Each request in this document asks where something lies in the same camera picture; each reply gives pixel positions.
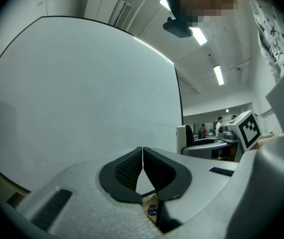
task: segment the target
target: fluorescent light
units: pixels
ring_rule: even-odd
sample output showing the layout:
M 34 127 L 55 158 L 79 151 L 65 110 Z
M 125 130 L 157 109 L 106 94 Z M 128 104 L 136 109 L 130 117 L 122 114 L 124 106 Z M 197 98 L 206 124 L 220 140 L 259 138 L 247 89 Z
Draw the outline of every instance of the fluorescent light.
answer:
M 166 0 L 161 0 L 160 4 L 163 5 L 165 8 L 167 8 L 169 11 L 171 11 Z
M 202 30 L 199 27 L 190 27 L 193 31 L 193 35 L 198 41 L 199 45 L 203 45 L 205 42 L 207 42 Z
M 223 75 L 222 75 L 222 71 L 221 71 L 220 66 L 215 66 L 213 69 L 215 71 L 219 85 L 223 85 L 224 79 L 223 79 Z

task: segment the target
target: black slot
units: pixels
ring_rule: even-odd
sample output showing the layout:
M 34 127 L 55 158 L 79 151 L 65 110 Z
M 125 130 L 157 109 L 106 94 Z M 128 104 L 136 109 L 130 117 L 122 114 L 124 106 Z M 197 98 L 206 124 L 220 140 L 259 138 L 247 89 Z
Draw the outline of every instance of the black slot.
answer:
M 212 152 L 211 152 L 211 154 L 212 154 L 212 159 L 218 158 L 218 150 L 219 150 L 219 149 L 213 149 L 213 150 L 212 150 Z
M 226 175 L 226 176 L 232 176 L 234 171 L 231 170 L 226 170 L 226 169 L 222 169 L 222 168 L 218 168 L 218 167 L 212 167 L 209 171 L 213 172 L 213 173 L 218 173 L 218 174 L 222 174 L 222 175 Z
M 55 193 L 49 201 L 40 209 L 40 211 L 33 217 L 31 222 L 42 230 L 47 231 L 63 207 L 70 199 L 72 192 L 61 189 Z

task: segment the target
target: white plastic panel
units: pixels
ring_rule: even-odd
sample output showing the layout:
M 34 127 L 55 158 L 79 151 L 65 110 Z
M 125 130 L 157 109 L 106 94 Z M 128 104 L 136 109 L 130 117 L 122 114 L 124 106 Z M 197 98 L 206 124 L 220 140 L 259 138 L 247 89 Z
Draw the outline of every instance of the white plastic panel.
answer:
M 174 152 L 178 125 L 173 62 L 116 28 L 45 17 L 0 57 L 0 172 L 28 190 L 121 149 Z
M 102 0 L 88 0 L 84 17 L 96 20 Z
M 109 23 L 117 3 L 118 0 L 102 0 L 98 10 L 97 21 Z

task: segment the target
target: office room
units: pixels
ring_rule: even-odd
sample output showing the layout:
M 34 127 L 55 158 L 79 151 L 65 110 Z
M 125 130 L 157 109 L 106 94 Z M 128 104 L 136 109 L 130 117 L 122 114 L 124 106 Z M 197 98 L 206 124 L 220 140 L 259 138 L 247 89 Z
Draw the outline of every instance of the office room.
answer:
M 0 1 L 4 231 L 273 235 L 284 224 L 274 1 Z

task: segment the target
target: white wall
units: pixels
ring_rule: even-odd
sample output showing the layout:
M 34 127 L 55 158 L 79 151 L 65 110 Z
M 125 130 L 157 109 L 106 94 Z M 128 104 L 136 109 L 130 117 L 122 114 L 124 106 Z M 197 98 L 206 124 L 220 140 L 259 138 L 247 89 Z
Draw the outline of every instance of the white wall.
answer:
M 253 109 L 259 115 L 258 121 L 263 134 L 268 134 L 270 131 L 278 136 L 281 132 L 276 115 L 271 111 L 271 106 L 266 99 L 266 95 L 275 86 L 275 80 L 271 73 L 271 68 L 263 58 L 258 44 L 258 28 L 254 21 L 252 12 L 248 13 L 251 32 L 252 32 L 252 47 L 253 47 L 253 62 L 252 71 L 249 78 L 249 85 L 252 89 Z
M 217 121 L 217 118 L 219 116 L 221 116 L 223 118 L 223 121 L 227 123 L 228 121 L 231 120 L 231 117 L 233 115 L 238 116 L 240 113 L 241 112 L 239 108 L 229 108 L 228 113 L 226 112 L 226 110 L 221 110 L 221 111 L 214 111 L 214 112 L 204 113 L 204 114 L 184 116 L 184 123 L 189 123 L 189 124 L 204 123 L 206 125 L 205 122 Z
M 254 99 L 248 84 L 222 85 L 201 94 L 182 91 L 183 115 L 195 115 L 250 103 Z
M 202 127 L 202 124 L 203 124 L 203 122 L 195 124 L 194 133 L 199 132 L 200 128 Z M 205 124 L 206 131 L 208 131 L 208 132 L 209 132 L 209 130 L 213 129 L 213 127 L 214 127 L 213 122 L 204 122 L 204 124 Z
M 252 109 L 253 109 L 252 103 L 245 104 L 245 105 L 239 107 L 239 114 L 242 114 L 242 113 L 247 112 L 247 111 L 252 110 Z
M 0 11 L 0 55 L 10 42 L 28 25 L 46 16 L 42 0 L 8 0 Z

